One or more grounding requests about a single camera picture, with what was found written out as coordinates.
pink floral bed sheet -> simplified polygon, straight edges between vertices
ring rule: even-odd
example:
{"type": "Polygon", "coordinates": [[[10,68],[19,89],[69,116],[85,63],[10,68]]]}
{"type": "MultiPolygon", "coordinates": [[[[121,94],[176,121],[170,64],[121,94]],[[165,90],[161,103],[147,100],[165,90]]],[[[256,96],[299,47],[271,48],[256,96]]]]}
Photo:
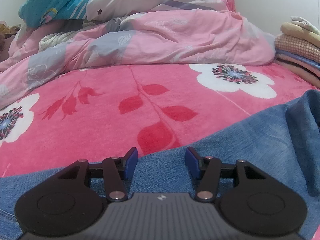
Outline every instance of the pink floral bed sheet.
{"type": "Polygon", "coordinates": [[[309,89],[273,63],[74,70],[0,111],[0,175],[187,145],[309,89]]]}

blue gripper pad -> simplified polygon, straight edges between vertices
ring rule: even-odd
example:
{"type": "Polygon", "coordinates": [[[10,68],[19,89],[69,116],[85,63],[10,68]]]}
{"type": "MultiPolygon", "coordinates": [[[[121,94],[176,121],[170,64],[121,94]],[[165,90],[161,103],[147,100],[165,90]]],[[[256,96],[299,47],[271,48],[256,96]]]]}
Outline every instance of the blue gripper pad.
{"type": "Polygon", "coordinates": [[[192,152],[189,151],[189,149],[186,149],[186,154],[184,155],[184,161],[186,165],[189,168],[189,171],[194,179],[200,179],[201,177],[201,171],[199,169],[199,161],[197,158],[192,154],[192,152]]]}
{"type": "Polygon", "coordinates": [[[125,163],[125,169],[123,172],[123,179],[132,179],[134,170],[138,162],[138,150],[135,149],[131,156],[127,159],[125,163]]]}

silver pin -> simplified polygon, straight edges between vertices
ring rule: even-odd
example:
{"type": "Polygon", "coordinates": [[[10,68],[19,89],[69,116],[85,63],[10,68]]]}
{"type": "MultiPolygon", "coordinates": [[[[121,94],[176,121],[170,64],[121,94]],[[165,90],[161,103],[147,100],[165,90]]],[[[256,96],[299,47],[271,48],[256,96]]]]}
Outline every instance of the silver pin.
{"type": "Polygon", "coordinates": [[[125,194],[122,191],[112,191],[109,194],[109,197],[112,199],[122,199],[124,196],[125,194]]]}
{"type": "Polygon", "coordinates": [[[210,191],[200,191],[197,193],[197,197],[200,199],[211,199],[213,194],[210,191]]]}

checkered fabric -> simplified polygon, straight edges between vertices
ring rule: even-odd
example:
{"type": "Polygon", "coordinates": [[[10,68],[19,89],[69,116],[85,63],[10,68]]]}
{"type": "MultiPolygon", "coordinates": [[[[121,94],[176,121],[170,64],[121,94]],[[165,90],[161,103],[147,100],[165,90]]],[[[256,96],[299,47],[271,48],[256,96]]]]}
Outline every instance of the checkered fabric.
{"type": "Polygon", "coordinates": [[[276,36],[275,47],[320,63],[320,48],[308,41],[279,34],[276,36]]]}

folded clothes stack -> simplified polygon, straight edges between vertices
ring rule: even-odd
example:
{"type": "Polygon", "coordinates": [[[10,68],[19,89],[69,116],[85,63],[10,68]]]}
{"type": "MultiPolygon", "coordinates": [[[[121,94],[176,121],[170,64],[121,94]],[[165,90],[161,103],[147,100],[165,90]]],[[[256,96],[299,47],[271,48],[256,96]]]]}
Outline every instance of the folded clothes stack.
{"type": "Polygon", "coordinates": [[[320,88],[320,30],[307,20],[291,16],[276,37],[276,62],[320,88]]]}

